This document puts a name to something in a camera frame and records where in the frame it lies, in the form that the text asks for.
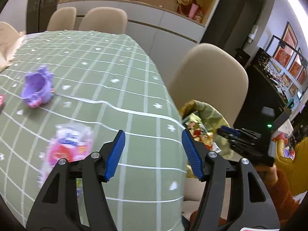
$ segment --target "plaid tablecloth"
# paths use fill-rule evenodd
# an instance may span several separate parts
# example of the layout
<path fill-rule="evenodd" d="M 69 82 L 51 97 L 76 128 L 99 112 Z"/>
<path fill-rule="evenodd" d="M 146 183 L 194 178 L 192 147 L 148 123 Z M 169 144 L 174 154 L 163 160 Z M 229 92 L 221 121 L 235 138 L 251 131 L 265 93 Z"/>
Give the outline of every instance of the plaid tablecloth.
<path fill-rule="evenodd" d="M 41 65 L 54 73 L 51 102 L 30 109 L 20 99 L 24 75 Z M 119 231 L 183 230 L 186 155 L 181 118 L 155 64 L 127 35 L 44 32 L 28 40 L 0 73 L 0 193 L 25 225 L 39 192 L 38 175 L 55 125 L 93 128 L 98 151 L 119 129 L 126 145 L 115 176 L 104 184 Z M 87 224 L 84 203 L 81 219 Z"/>

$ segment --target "purple toy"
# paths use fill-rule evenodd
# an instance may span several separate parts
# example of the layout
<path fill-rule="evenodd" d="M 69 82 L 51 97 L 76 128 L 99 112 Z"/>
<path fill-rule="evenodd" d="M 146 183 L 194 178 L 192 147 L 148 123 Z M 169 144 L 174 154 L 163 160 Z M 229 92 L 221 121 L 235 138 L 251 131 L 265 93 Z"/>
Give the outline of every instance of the purple toy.
<path fill-rule="evenodd" d="M 21 98 L 30 108 L 37 108 L 51 100 L 54 92 L 53 76 L 54 74 L 49 73 L 46 66 L 39 68 L 37 73 L 28 72 Z"/>

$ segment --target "yellow armchair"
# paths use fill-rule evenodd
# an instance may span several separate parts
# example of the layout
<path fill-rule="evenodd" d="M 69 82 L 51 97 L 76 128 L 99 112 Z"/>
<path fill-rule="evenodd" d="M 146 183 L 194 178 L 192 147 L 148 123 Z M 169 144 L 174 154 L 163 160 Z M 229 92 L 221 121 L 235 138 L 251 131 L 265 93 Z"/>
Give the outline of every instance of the yellow armchair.
<path fill-rule="evenodd" d="M 295 146 L 295 159 L 285 158 L 283 140 L 277 141 L 275 164 L 287 176 L 292 195 L 308 190 L 308 138 L 304 138 Z"/>

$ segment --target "metal bolt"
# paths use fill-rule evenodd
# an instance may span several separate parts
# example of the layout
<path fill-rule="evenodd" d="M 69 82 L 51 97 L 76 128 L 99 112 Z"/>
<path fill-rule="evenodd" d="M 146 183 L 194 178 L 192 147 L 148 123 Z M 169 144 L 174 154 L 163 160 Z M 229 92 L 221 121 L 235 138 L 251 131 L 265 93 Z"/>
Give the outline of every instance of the metal bolt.
<path fill-rule="evenodd" d="M 100 153 L 99 153 L 99 152 L 94 152 L 94 153 L 91 154 L 91 157 L 92 157 L 93 159 L 99 158 L 99 156 L 100 156 Z"/>
<path fill-rule="evenodd" d="M 249 160 L 247 158 L 243 158 L 242 159 L 242 163 L 247 165 L 247 164 L 249 164 Z"/>
<path fill-rule="evenodd" d="M 60 159 L 58 161 L 59 165 L 64 165 L 66 163 L 66 160 L 64 158 Z"/>
<path fill-rule="evenodd" d="M 211 151 L 208 153 L 208 156 L 211 157 L 211 158 L 216 158 L 217 157 L 217 153 L 214 152 L 214 151 Z"/>

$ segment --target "brown sweater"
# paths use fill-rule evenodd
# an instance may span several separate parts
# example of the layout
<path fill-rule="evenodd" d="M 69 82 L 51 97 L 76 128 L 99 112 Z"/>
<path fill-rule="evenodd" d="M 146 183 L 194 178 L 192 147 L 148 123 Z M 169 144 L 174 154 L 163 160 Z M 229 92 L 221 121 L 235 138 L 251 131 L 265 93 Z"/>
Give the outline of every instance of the brown sweater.
<path fill-rule="evenodd" d="M 297 210 L 299 204 L 292 197 L 292 194 L 290 192 L 290 186 L 283 170 L 277 169 L 277 175 L 277 183 L 271 187 L 266 186 L 266 188 L 275 205 L 281 227 L 283 227 Z M 190 216 L 190 225 L 193 224 L 196 216 L 197 211 L 193 212 Z M 220 218 L 219 225 L 224 225 L 225 223 L 226 220 Z"/>

